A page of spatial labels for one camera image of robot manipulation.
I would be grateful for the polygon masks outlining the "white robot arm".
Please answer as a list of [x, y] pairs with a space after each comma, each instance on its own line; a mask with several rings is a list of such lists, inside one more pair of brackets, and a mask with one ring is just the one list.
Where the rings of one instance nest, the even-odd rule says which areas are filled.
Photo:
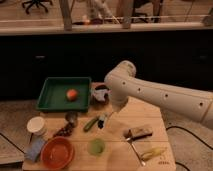
[[124, 60], [105, 76], [109, 100], [116, 112], [126, 106], [129, 97], [134, 97], [213, 130], [213, 92], [145, 81], [135, 75], [135, 65]]

